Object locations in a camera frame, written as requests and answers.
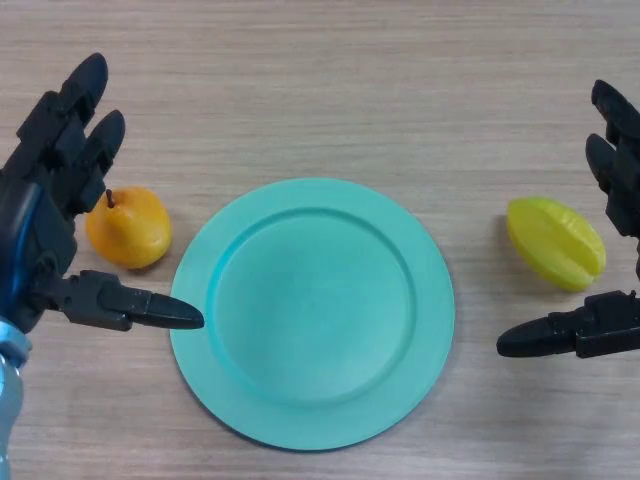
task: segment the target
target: teal plate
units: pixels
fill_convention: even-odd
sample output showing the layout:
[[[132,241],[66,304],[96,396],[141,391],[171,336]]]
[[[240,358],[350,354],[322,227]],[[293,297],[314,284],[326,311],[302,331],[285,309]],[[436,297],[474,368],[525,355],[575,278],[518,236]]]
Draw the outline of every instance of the teal plate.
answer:
[[[326,450],[407,415],[447,358],[455,307],[422,224],[389,198],[331,179],[244,195],[195,237],[172,295],[205,316],[174,330],[198,399],[254,440]]]

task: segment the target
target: wood grain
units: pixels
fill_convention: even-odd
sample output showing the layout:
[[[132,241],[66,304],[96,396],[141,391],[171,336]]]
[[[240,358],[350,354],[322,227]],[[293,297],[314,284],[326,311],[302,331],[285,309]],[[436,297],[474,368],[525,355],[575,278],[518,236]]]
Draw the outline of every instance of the wood grain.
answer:
[[[165,332],[47,315],[31,335],[15,478],[617,479],[640,468],[640,353],[499,358],[501,331],[580,296],[557,293],[505,238],[510,198],[585,213],[608,246],[593,291],[630,289],[635,242],[603,214],[584,141],[604,124],[596,78],[640,103],[636,0],[35,1],[0,3],[0,153],[40,94],[101,51],[127,137],[112,186],[170,206],[170,254],[130,284],[168,292],[200,226],[237,195],[308,175],[371,185],[441,246],[457,332],[443,377],[391,431],[293,454],[227,431],[194,401]],[[73,265],[113,268],[79,224]]]

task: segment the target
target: fake fruit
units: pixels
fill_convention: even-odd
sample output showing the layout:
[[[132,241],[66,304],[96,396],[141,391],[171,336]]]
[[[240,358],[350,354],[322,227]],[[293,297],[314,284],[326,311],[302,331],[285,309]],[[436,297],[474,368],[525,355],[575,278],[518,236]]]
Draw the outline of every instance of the fake fruit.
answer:
[[[171,243],[169,215],[149,189],[107,190],[87,216],[87,236],[106,260],[134,269],[151,265]]]
[[[586,218],[544,197],[512,200],[507,229],[524,260],[555,285],[578,292],[602,273],[606,250]]]

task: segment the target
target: table surface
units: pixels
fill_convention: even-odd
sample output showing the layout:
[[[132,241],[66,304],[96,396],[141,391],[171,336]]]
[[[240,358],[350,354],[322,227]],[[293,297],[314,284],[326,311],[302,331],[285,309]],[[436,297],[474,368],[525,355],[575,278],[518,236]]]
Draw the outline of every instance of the table surface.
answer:
[[[203,410],[167,333],[70,325],[31,334],[14,476],[57,479],[618,479],[640,468],[640,353],[518,361],[495,340],[571,309],[505,236],[509,199],[550,195],[608,246],[591,291],[637,285],[584,158],[604,123],[596,78],[640,103],[640,3],[601,0],[27,1],[0,4],[0,153],[44,90],[93,51],[108,59],[99,115],[127,136],[109,185],[169,206],[170,253],[123,281],[166,293],[206,220],[283,178],[346,178],[429,229],[451,270],[456,336],[443,376],[390,431],[295,454],[254,445]],[[72,269],[116,271],[78,225]]]

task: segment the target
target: robotic hand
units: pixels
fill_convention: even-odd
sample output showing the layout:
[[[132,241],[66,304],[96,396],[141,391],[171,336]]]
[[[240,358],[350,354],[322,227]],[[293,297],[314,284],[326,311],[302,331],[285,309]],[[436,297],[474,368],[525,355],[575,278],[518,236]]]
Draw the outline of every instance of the robotic hand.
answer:
[[[608,142],[595,134],[587,139],[589,167],[608,196],[606,213],[618,233],[640,239],[640,113],[602,80],[595,83],[591,102],[607,121]],[[636,274],[640,278],[640,259]],[[634,291],[587,297],[573,312],[512,328],[500,336],[497,348],[505,357],[575,351],[581,358],[640,348],[640,300]]]
[[[204,324],[191,305],[124,287],[115,275],[83,271],[63,278],[77,249],[74,218],[91,211],[104,192],[104,176],[124,138],[118,111],[84,135],[106,84],[104,57],[91,55],[59,93],[43,95],[0,170],[0,480],[10,477],[6,452],[22,405],[20,368],[31,349],[26,334],[44,310],[121,331],[133,322],[161,328]]]

